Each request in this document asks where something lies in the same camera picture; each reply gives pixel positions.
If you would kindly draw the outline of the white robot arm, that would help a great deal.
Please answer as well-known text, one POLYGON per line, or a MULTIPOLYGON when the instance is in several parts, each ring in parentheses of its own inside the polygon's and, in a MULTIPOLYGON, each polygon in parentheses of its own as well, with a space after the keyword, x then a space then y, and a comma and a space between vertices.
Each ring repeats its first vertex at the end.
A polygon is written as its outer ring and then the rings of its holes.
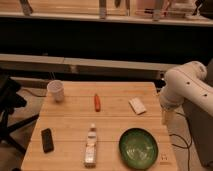
POLYGON ((159 102, 166 112, 182 106, 202 166, 213 171, 213 59, 169 69, 159 102))

